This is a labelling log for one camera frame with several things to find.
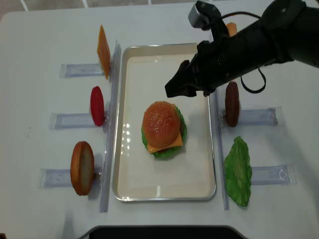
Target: clear plastic holder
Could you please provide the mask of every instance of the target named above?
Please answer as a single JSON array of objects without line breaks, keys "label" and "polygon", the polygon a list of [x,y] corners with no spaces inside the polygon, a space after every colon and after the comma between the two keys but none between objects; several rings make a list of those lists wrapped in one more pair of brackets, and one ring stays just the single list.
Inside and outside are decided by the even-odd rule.
[{"label": "clear plastic holder", "polygon": [[80,76],[104,76],[104,71],[99,63],[95,64],[61,64],[60,78]]},{"label": "clear plastic holder", "polygon": [[[226,180],[224,172],[225,152],[223,150],[223,128],[228,126],[224,119],[224,110],[219,109],[218,104],[218,89],[213,93],[215,118],[217,120],[216,137],[219,151],[219,167],[222,184],[222,196],[224,210],[229,210],[229,198],[226,191]],[[283,125],[284,119],[282,116],[281,107],[257,109],[257,110],[241,110],[238,120],[238,126],[256,126],[256,125]],[[267,167],[252,167],[252,185],[273,185],[273,184],[291,184],[295,183],[295,175],[293,164],[267,166]]]},{"label": "clear plastic holder", "polygon": [[[218,116],[220,126],[228,126],[225,120],[225,111]],[[280,125],[283,124],[281,107],[241,110],[238,125]]]},{"label": "clear plastic holder", "polygon": [[110,83],[112,84],[111,104],[108,120],[108,137],[106,141],[106,154],[103,168],[103,182],[101,192],[100,213],[108,211],[109,196],[111,187],[111,171],[113,161],[113,151],[115,147],[115,128],[117,127],[117,101],[120,85],[120,65],[121,65],[121,46],[116,40],[115,52],[111,59]]},{"label": "clear plastic holder", "polygon": [[[102,168],[94,168],[93,185],[102,181]],[[38,188],[72,187],[70,169],[41,169]]]},{"label": "clear plastic holder", "polygon": [[91,128],[98,127],[94,124],[90,113],[86,114],[56,114],[52,113],[49,122],[49,129],[67,129],[67,128]]}]

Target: burger patty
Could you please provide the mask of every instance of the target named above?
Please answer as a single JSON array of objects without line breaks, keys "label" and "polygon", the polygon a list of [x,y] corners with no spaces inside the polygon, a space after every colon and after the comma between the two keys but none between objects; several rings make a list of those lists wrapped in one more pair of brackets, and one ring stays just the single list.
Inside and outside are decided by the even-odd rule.
[{"label": "burger patty", "polygon": [[[181,135],[183,135],[183,123],[182,123],[182,121],[180,121],[179,132],[180,132]],[[163,152],[167,151],[168,149],[170,149],[170,148],[162,149],[162,150],[158,151],[158,153],[163,153]]]}]

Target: black cable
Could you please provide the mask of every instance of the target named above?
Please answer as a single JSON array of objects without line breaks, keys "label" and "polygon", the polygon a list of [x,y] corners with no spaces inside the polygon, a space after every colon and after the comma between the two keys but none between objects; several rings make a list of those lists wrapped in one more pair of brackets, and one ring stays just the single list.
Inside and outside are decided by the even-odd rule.
[{"label": "black cable", "polygon": [[262,92],[262,91],[266,88],[266,77],[265,77],[265,75],[261,72],[260,68],[258,68],[258,71],[259,71],[259,73],[261,74],[261,76],[262,76],[262,78],[263,78],[263,80],[264,80],[264,83],[265,83],[264,86],[263,86],[262,88],[260,88],[259,90],[256,90],[256,91],[250,90],[250,89],[244,84],[244,82],[243,82],[243,77],[242,77],[242,76],[240,77],[242,86],[243,86],[244,89],[245,89],[246,91],[248,91],[249,93],[258,94],[258,93]]},{"label": "black cable", "polygon": [[220,20],[222,20],[222,19],[224,19],[224,18],[227,18],[227,17],[229,17],[229,16],[234,16],[234,15],[248,15],[248,16],[252,16],[252,17],[261,19],[260,16],[255,15],[255,14],[250,13],[250,12],[246,12],[246,11],[235,11],[235,12],[231,12],[231,13],[228,13],[228,14],[226,14],[226,15],[223,15],[223,16],[221,16],[221,17],[220,17],[219,19],[217,19],[217,20],[211,21],[209,24],[203,26],[201,29],[204,30],[204,31],[206,31],[206,30],[208,30],[214,23],[216,23],[217,21],[220,21]]}]

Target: burger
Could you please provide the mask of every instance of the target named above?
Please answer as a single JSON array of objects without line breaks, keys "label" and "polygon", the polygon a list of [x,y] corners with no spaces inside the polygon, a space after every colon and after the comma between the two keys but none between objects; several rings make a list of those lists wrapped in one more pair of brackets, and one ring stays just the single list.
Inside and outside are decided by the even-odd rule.
[{"label": "burger", "polygon": [[158,158],[178,152],[185,141],[187,128],[177,106],[155,102],[144,113],[142,141],[147,151]]}]

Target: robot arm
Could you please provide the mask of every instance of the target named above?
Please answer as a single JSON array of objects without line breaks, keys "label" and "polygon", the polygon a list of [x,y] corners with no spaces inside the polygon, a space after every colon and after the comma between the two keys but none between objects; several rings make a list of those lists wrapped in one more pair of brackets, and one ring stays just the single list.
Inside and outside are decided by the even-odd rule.
[{"label": "robot arm", "polygon": [[189,14],[193,27],[211,29],[191,62],[181,63],[165,85],[167,97],[205,96],[235,78],[265,65],[301,61],[319,68],[319,9],[301,0],[275,0],[262,17],[229,37],[214,5],[198,1]]}]

